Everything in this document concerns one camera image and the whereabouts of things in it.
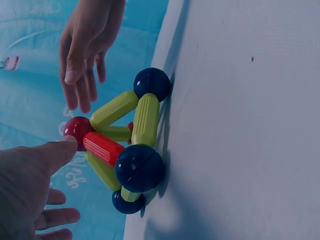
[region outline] magnetic ball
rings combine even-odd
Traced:
[[[133,90],[139,99],[145,94],[154,94],[159,102],[169,96],[171,87],[165,72],[154,67],[140,71],[133,83]]]
[[[134,130],[134,123],[133,123],[133,122],[130,122],[130,123],[128,124],[127,128],[130,129],[130,130],[131,130],[131,133],[132,133],[132,131]],[[130,138],[129,141],[127,141],[127,143],[128,143],[129,145],[132,144],[131,138]]]
[[[143,194],[141,194],[140,197],[134,202],[125,201],[121,197],[120,189],[113,192],[112,203],[115,209],[117,209],[122,214],[135,214],[146,205],[146,198]]]
[[[145,193],[156,188],[165,177],[165,164],[150,146],[128,146],[115,163],[115,176],[132,193]]]
[[[87,133],[93,131],[94,129],[91,127],[88,118],[84,116],[75,116],[64,126],[63,136],[71,135],[75,137],[78,142],[77,151],[84,152],[86,149],[83,145],[83,138]]]

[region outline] hand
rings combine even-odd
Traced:
[[[80,0],[67,23],[59,45],[60,82],[70,110],[84,113],[97,99],[93,72],[106,80],[105,55],[119,32],[125,0]]]
[[[74,208],[44,210],[62,205],[66,196],[50,188],[50,177],[76,153],[73,136],[35,147],[0,151],[0,239],[71,240],[68,229],[38,234],[36,230],[75,223],[80,213]]]

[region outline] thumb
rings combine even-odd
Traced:
[[[32,147],[38,160],[49,168],[51,175],[72,160],[77,148],[78,142],[71,135],[65,136],[61,141],[47,142]]]
[[[88,37],[84,37],[82,34],[75,34],[72,37],[69,54],[66,59],[64,78],[66,84],[75,84],[82,76],[90,41]]]

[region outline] light blue fabric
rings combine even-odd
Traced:
[[[60,139],[70,112],[59,83],[58,44],[77,0],[2,0],[0,57],[20,57],[18,70],[0,69],[0,149],[34,146]],[[118,38],[107,53],[107,82],[98,86],[96,110],[125,90],[150,65],[168,0],[127,0]],[[114,125],[126,126],[131,112]],[[77,240],[122,240],[125,216],[112,192],[85,161],[83,153],[52,177],[53,188],[67,195],[81,221],[68,227]]]

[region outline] plastic toy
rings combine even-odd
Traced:
[[[144,193],[156,188],[165,176],[161,156],[153,149],[157,137],[160,102],[171,92],[168,76],[149,67],[139,72],[133,90],[125,91],[90,119],[72,118],[65,135],[78,140],[78,150],[113,191],[112,203],[123,214],[134,214],[146,204]],[[111,126],[136,109],[127,127]],[[131,144],[124,148],[117,142]]]

